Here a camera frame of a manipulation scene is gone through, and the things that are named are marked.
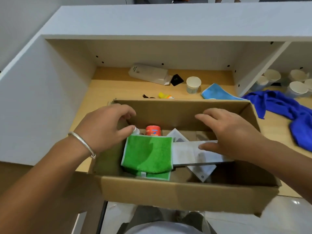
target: gray pants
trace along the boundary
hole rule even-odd
[[[120,226],[117,234],[124,234],[126,231],[128,231],[134,226],[156,221],[165,221],[160,209],[153,206],[140,205],[137,207],[131,221],[129,223],[123,223]],[[216,234],[212,226],[198,212],[190,212],[181,220],[176,220],[176,222],[193,226],[200,232],[206,234]]]

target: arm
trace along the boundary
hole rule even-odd
[[[95,153],[100,153],[131,135],[134,126],[119,131],[116,127],[121,117],[134,115],[127,105],[102,107],[87,114],[75,132]],[[90,155],[73,136],[57,142],[0,197],[0,233],[27,233],[36,215],[62,193],[76,168]]]
[[[283,180],[312,204],[312,159],[264,137],[249,122],[224,109],[207,109],[195,118],[216,134],[218,143],[200,149],[253,163]]]

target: hand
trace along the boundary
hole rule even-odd
[[[195,118],[209,126],[218,139],[218,143],[204,143],[199,149],[253,162],[253,151],[269,140],[241,116],[224,109],[207,109]]]
[[[128,105],[113,104],[88,113],[74,130],[95,153],[103,152],[129,137],[134,125],[117,130],[121,119],[135,116],[134,109]]]

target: person's left hand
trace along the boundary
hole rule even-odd
[[[78,134],[95,153],[100,153],[130,136],[134,125],[117,130],[119,119],[130,119],[135,110],[128,105],[113,104],[88,113],[74,132]]]

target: cardboard box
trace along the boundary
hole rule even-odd
[[[249,101],[141,99],[112,103],[133,107],[136,117],[120,122],[139,129],[158,125],[163,135],[176,128],[188,140],[214,140],[215,134],[194,115],[207,108],[222,108],[239,114],[260,131],[256,112]],[[253,164],[235,161],[217,166],[211,183],[201,181],[186,167],[176,168],[170,181],[135,178],[120,166],[124,143],[101,154],[94,166],[105,200],[153,205],[179,210],[207,210],[260,214],[278,194],[280,181]]]

